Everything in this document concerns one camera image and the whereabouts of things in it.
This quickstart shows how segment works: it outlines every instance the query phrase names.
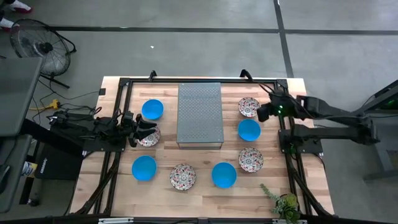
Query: patterned plate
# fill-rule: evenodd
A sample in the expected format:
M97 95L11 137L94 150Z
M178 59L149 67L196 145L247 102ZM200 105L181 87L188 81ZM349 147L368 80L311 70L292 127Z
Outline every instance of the patterned plate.
M175 166L170 173L170 182L177 190L190 189L196 179L197 174L195 170L188 164L179 164Z
M252 97L245 97L239 101L238 108L243 116L252 118L257 116L257 109L260 108L260 103Z
M245 148L239 153L239 165L248 172L257 172L261 169L264 158L260 151L255 148Z
M139 141L138 144L145 147L154 146L160 139L160 129L156 126L155 133L148 135L143 140Z

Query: fan grille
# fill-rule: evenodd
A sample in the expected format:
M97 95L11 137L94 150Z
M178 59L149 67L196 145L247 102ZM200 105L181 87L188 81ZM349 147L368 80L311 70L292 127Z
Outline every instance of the fan grille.
M43 75L62 75L70 65L70 52L65 42L42 22L16 21L11 27L11 45L19 57L41 57Z

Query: wooden table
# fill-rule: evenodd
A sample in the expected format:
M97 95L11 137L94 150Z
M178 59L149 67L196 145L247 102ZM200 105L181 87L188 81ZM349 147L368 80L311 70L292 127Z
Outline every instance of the wooden table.
M102 106L98 116L112 116L115 96L120 77L104 77L102 88L106 94L98 98L97 107ZM306 95L301 78L288 79L290 94ZM112 216L129 217L225 217L225 218L272 218L275 203L264 195L260 184L265 184L271 192L281 195L289 192L289 181L284 155L280 152L277 131L279 120L270 117L260 123L262 134L255 142L245 142L238 136L238 123L244 119L238 111L238 101L244 96L256 98L259 102L269 101L269 97L256 84L221 84L224 121L224 144L221 150L180 150L177 137L177 97L178 85L174 83L135 83L132 88L130 109L134 114L149 99L159 99L164 104L164 115L156 123L161 130L161 139L153 147L136 148L126 146L122 153L113 200ZM123 110L123 92L120 108ZM312 126L311 120L304 123ZM245 147L254 147L262 152L264 165L259 172L249 174L240 168L238 154ZM150 155L157 161L158 170L150 182L138 182L131 174L134 160L142 155ZM100 179L103 152L95 152L86 158L73 196L71 212L78 210L93 193ZM302 160L307 185L314 196L333 213L325 171L319 158L303 154ZM211 170L219 162L230 162L235 166L238 178L230 189L219 189L211 181ZM188 191L175 190L169 181L174 166L187 163L197 173L195 185ZM104 191L103 205L107 189Z

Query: gray floor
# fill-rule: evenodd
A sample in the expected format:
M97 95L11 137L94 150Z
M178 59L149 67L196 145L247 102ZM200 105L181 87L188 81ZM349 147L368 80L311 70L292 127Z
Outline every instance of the gray floor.
M277 28L271 0L86 0L28 1L28 17L63 26ZM391 0L280 0L287 29L397 30L398 3ZM18 15L9 15L17 19ZM156 32L62 32L78 52L53 85L66 97L97 90L105 75L208 75L235 77L242 68L255 77L286 77L278 34ZM305 79L309 95L346 110L393 82L398 70L398 36L288 35L295 77ZM0 33L0 55L16 57ZM38 85L35 98L49 91ZM49 103L53 97L45 100ZM96 96L73 101L94 106ZM42 117L44 126L48 126ZM322 124L334 126L331 122ZM366 184L363 175L380 171L374 147L350 141L323 141L326 174L335 213L345 218L398 220L398 181ZM43 183L43 188L57 183ZM73 184L62 183L63 191ZM43 190L46 196L51 192ZM45 215L63 214L68 199L46 200ZM2 215L1 219L15 218Z

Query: gray metal box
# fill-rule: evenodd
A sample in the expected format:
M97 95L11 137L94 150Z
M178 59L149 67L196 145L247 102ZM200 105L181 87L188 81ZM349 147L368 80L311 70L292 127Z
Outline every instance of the gray metal box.
M220 149L223 142L221 84L179 84L177 115L179 148Z

